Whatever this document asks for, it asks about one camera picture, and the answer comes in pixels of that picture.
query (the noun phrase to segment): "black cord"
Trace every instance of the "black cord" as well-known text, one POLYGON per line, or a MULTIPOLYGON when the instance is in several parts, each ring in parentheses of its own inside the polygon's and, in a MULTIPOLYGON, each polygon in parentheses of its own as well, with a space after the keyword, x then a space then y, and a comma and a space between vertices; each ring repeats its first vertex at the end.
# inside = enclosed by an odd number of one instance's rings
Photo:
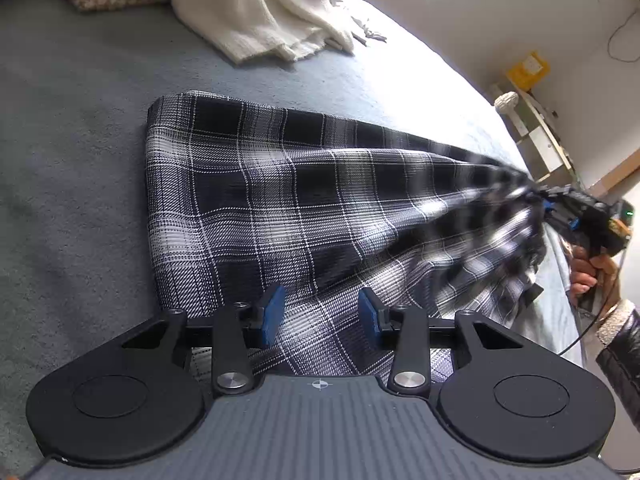
POLYGON ((621 57, 617 57, 614 56, 611 53, 611 41, 613 41, 613 38, 616 37, 616 34, 620 32, 620 30, 622 30, 623 28, 625 28, 626 24, 631 20, 632 17, 634 17, 636 14, 638 13, 638 9, 634 10, 629 17, 625 20, 625 23, 623 23, 622 25, 620 25, 616 30, 613 31, 613 34, 611 36, 609 36, 609 41, 607 41, 607 55, 611 58, 611 59, 615 59, 616 61, 621 61, 622 63, 635 63, 637 61, 640 61, 640 56, 636 57, 635 59, 623 59, 621 57))
POLYGON ((636 473, 640 473, 640 467, 638 469, 614 469, 616 473, 622 476, 635 475, 636 473))
POLYGON ((571 348, 573 348, 575 345, 577 345, 582 340, 582 338, 587 334, 587 332, 589 330, 591 330, 591 327, 593 327, 593 325, 595 325, 596 322, 598 321, 598 318, 600 317, 600 314, 603 313, 605 307, 607 306, 607 303, 609 303, 609 298, 613 294, 613 291, 616 290, 616 286, 618 285, 618 281, 620 280, 620 272, 622 272, 622 266, 625 264, 625 258, 626 258, 626 252, 627 251, 628 251, 628 247, 625 249, 625 252, 622 254, 622 258, 620 259, 620 266, 618 267, 618 272, 616 273, 616 279, 613 281, 613 286, 611 287, 611 290, 607 294, 607 297, 602 302, 602 306, 600 307, 600 310, 598 311, 596 316, 591 320, 591 322, 587 325, 587 328, 585 328, 582 331, 582 333, 577 337, 577 339, 573 343, 571 343, 567 348, 562 350, 558 355, 562 355, 562 354, 567 353, 571 348))

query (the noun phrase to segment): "ribbed gray surface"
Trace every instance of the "ribbed gray surface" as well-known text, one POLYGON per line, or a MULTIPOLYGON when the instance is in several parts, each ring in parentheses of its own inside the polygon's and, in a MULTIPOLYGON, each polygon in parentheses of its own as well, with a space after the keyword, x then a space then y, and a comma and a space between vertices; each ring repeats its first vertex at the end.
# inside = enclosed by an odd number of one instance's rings
POLYGON ((593 458, 551 468, 493 462, 462 446, 427 404, 374 377, 267 376, 253 393, 215 402, 180 446, 155 460, 86 470, 49 461, 34 480, 572 480, 618 478, 593 458))

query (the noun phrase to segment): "circular pad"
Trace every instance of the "circular pad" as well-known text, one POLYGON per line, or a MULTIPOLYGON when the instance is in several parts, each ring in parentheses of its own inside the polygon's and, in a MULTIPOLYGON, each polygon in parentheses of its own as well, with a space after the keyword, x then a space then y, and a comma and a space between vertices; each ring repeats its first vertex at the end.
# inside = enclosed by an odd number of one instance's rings
POLYGON ((31 391, 27 421, 44 454, 79 465, 135 462, 172 446, 200 420, 200 387, 169 358, 146 349, 101 351, 31 391))
POLYGON ((505 410, 521 416, 551 416, 569 402, 562 384, 537 375, 517 375, 501 380, 494 397, 505 410))
POLYGON ((74 391, 74 404, 85 415, 115 418, 135 412, 146 400, 145 383, 126 375, 89 379, 74 391))
POLYGON ((481 351, 445 381, 437 409, 472 446, 541 464, 599 449, 615 414, 602 382, 540 348, 481 351))

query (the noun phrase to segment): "plaid fabric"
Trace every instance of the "plaid fabric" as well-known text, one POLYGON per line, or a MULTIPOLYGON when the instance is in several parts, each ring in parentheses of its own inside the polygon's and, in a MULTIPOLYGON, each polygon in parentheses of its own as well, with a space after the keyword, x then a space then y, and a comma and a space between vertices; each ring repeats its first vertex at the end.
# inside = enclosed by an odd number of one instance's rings
MULTIPOLYGON (((356 295, 509 325, 543 254, 527 175, 359 121, 188 92, 158 99, 146 142, 148 229, 162 308, 204 316, 287 290, 257 372, 388 373, 356 295)), ((434 380, 450 372, 432 354, 434 380)))

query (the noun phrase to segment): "metal screw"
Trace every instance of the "metal screw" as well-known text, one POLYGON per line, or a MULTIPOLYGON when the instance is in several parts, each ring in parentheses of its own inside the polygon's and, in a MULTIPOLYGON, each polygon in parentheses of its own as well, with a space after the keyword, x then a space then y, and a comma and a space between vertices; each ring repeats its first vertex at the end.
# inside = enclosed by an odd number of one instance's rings
POLYGON ((249 379, 246 375, 241 374, 240 372, 226 372, 224 374, 220 374, 216 379, 216 382, 221 388, 235 390, 236 388, 242 388, 245 386, 249 382, 249 379))
POLYGON ((426 382, 424 375, 418 372, 400 372, 394 377, 394 382, 403 388, 417 388, 426 382))

